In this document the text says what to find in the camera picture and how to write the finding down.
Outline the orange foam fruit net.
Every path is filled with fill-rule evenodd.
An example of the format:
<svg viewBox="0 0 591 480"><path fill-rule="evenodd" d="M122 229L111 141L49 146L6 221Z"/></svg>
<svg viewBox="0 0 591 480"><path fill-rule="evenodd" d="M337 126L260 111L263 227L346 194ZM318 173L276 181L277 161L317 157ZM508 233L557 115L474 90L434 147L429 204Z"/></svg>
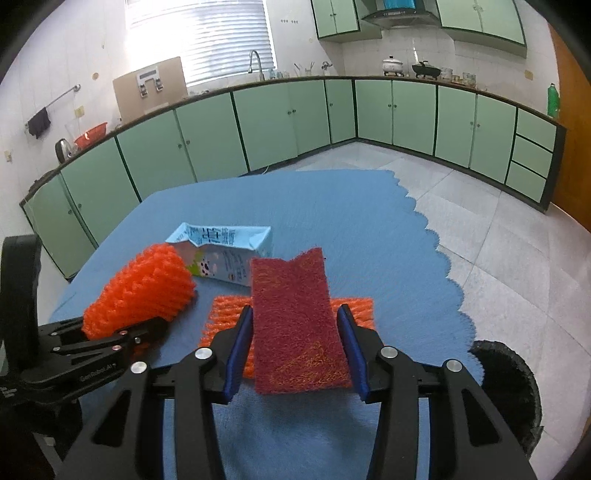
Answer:
<svg viewBox="0 0 591 480"><path fill-rule="evenodd" d="M137 254L105 285L83 314L90 340L160 317L172 321L197 296L195 282L172 245L154 244Z"/></svg>

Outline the light blue milk carton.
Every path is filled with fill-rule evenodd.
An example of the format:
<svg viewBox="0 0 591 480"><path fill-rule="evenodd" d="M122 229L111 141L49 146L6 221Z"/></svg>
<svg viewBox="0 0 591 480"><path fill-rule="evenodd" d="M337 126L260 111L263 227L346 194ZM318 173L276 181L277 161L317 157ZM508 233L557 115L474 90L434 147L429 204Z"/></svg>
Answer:
<svg viewBox="0 0 591 480"><path fill-rule="evenodd" d="M165 240L183 259L186 269L209 278L249 287L253 258L270 257L270 226L197 226L181 223Z"/></svg>

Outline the dark red scouring pad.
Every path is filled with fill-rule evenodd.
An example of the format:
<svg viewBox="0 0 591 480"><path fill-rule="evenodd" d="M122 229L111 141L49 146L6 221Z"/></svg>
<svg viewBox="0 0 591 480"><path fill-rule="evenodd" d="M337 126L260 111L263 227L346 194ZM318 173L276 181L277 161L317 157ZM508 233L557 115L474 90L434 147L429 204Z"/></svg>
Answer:
<svg viewBox="0 0 591 480"><path fill-rule="evenodd" d="M346 355L332 313L325 257L252 261L254 388L262 395L346 388Z"/></svg>

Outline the black trash bin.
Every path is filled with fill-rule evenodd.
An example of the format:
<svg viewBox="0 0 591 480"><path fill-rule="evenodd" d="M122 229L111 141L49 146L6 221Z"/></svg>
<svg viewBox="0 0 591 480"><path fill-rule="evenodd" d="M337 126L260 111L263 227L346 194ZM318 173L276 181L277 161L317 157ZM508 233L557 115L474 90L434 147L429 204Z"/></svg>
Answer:
<svg viewBox="0 0 591 480"><path fill-rule="evenodd" d="M476 340L470 352L483 366L483 390L530 459L544 429L540 392L532 370L502 342Z"/></svg>

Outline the green lower kitchen cabinets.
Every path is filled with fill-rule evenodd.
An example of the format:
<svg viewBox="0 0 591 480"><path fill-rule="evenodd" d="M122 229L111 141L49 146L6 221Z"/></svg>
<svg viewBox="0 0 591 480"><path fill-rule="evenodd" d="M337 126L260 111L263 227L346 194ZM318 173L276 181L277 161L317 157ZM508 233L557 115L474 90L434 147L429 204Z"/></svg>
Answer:
<svg viewBox="0 0 591 480"><path fill-rule="evenodd" d="M517 102L436 81L254 83L159 108L114 130L38 180L20 206L71 279L155 192L259 173L358 140L448 165L543 211L566 130Z"/></svg>

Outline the chrome kitchen faucet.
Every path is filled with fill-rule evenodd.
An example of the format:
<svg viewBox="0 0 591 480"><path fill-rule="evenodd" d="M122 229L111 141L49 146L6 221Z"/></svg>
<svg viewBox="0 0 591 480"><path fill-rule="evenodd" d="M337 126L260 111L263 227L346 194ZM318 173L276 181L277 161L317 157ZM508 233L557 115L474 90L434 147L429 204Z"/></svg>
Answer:
<svg viewBox="0 0 591 480"><path fill-rule="evenodd" d="M257 52L256 50L252 50L249 52L249 70L247 71L247 73L256 73L257 80L264 81L262 60L260 59L259 52Z"/></svg>

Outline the steel electric kettle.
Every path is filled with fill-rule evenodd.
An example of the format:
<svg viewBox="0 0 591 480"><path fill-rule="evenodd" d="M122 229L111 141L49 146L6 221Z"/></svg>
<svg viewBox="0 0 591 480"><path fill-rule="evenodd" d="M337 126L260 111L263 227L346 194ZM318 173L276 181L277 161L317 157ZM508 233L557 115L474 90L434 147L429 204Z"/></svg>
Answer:
<svg viewBox="0 0 591 480"><path fill-rule="evenodd" d="M61 138L54 145L55 155L59 164L64 164L76 154L76 147L65 138Z"/></svg>

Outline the red plastic basin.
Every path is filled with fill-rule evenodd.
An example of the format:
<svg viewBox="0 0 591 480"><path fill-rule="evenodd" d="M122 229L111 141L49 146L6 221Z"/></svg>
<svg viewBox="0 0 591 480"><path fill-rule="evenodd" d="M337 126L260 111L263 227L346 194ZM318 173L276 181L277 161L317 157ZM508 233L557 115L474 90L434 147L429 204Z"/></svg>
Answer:
<svg viewBox="0 0 591 480"><path fill-rule="evenodd" d="M77 148L79 150L84 150L103 139L106 136L107 125L107 122L102 122L77 137L74 140Z"/></svg>

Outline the dark hanging cloth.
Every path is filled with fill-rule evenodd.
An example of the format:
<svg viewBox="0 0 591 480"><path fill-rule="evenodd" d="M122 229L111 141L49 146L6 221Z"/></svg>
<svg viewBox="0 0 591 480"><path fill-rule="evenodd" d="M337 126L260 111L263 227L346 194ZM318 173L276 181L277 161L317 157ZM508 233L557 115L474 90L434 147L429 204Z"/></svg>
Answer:
<svg viewBox="0 0 591 480"><path fill-rule="evenodd" d="M28 133L35 139L40 139L44 133L50 128L51 120L46 107L40 109L27 122Z"/></svg>

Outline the brown wooden door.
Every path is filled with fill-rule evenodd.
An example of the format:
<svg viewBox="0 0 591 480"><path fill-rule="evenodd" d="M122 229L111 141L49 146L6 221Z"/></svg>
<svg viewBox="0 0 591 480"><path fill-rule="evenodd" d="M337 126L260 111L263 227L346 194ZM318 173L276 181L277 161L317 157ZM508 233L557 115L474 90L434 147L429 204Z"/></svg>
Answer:
<svg viewBox="0 0 591 480"><path fill-rule="evenodd" d="M553 202L590 229L590 83L570 49L550 26L560 86L559 121L566 139Z"/></svg>

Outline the brown cardboard box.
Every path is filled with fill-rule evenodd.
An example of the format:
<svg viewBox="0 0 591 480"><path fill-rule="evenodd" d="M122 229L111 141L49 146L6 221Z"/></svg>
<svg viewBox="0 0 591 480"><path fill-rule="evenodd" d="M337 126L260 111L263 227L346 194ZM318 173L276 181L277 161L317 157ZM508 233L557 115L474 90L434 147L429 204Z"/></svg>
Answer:
<svg viewBox="0 0 591 480"><path fill-rule="evenodd" d="M188 97L179 57L118 77L113 80L113 89L123 124Z"/></svg>

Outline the white window blinds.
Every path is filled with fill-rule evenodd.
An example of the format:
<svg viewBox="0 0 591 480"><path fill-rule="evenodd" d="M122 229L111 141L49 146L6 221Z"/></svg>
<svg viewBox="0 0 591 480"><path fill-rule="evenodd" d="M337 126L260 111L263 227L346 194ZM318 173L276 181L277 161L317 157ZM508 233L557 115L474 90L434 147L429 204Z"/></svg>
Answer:
<svg viewBox="0 0 591 480"><path fill-rule="evenodd" d="M188 83L249 70L249 52L259 52L263 71L276 66L263 1L195 1L188 9L181 62Z"/></svg>

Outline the green thermos bottle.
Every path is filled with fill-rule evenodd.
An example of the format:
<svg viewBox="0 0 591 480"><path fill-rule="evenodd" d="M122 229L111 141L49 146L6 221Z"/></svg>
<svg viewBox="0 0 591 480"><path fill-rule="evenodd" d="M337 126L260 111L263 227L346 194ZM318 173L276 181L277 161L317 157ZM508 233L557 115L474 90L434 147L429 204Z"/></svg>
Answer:
<svg viewBox="0 0 591 480"><path fill-rule="evenodd" d="M554 83L547 89L547 115L557 119L560 111L560 95Z"/></svg>

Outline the black wok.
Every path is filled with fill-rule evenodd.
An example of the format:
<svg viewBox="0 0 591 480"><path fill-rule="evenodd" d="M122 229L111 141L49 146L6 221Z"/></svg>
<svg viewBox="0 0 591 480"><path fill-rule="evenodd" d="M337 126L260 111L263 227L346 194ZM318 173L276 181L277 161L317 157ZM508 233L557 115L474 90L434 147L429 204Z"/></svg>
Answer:
<svg viewBox="0 0 591 480"><path fill-rule="evenodd" d="M419 61L412 65L412 69L417 78L437 80L441 75L441 69L431 65L427 61Z"/></svg>

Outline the white cooking pot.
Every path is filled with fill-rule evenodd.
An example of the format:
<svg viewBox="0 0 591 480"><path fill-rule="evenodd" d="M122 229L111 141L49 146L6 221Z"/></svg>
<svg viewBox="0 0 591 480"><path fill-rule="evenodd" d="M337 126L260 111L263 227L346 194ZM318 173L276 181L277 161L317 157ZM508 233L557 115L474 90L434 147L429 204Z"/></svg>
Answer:
<svg viewBox="0 0 591 480"><path fill-rule="evenodd" d="M401 60L394 58L393 56L389 56L388 58L383 60L382 71L383 74L387 77L405 76L404 63Z"/></svg>

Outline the black range hood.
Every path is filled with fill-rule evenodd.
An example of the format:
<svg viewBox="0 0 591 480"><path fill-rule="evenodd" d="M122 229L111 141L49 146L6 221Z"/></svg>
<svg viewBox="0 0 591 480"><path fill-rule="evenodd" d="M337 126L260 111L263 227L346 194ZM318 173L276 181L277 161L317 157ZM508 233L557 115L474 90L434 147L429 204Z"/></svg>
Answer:
<svg viewBox="0 0 591 480"><path fill-rule="evenodd" d="M380 27L382 30L406 27L441 27L439 8L436 1L415 1L412 9L381 9L363 17L363 21Z"/></svg>

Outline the blue box on hood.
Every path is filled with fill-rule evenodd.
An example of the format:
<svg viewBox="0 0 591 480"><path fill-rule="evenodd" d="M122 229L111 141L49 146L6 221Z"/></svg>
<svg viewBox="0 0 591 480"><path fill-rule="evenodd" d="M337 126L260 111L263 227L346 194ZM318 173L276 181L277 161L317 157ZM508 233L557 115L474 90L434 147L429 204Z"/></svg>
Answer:
<svg viewBox="0 0 591 480"><path fill-rule="evenodd" d="M386 9L412 9L416 8L415 0L384 0Z"/></svg>

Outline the wall towel bar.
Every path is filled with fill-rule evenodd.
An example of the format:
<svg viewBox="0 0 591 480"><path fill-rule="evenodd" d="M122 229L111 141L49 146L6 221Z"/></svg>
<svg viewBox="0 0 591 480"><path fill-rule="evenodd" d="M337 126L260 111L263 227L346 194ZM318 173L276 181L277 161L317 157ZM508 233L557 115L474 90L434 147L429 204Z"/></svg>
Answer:
<svg viewBox="0 0 591 480"><path fill-rule="evenodd" d="M44 105L40 110L38 110L37 112L35 112L33 114L33 116L25 123L25 127L28 127L29 122L38 114L40 113L43 109L47 109L50 106L52 106L53 104L55 104L56 102L58 102L59 100L61 100L62 98L64 98L65 96L67 96L68 94L72 93L78 93L81 90L81 84L75 84L73 85L71 88L69 88L68 90L66 90L65 92L61 93L59 96L57 96L56 98L54 98L53 100L51 100L49 103L47 103L46 105Z"/></svg>

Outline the green upper wall cabinets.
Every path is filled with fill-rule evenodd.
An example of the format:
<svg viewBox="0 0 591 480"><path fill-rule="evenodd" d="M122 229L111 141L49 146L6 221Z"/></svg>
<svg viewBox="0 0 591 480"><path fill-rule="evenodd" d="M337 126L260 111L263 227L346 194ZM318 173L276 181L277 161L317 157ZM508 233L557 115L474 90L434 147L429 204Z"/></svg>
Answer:
<svg viewBox="0 0 591 480"><path fill-rule="evenodd" d="M311 2L318 40L380 39L384 30L436 27L455 41L495 48L525 58L527 42L513 1Z"/></svg>

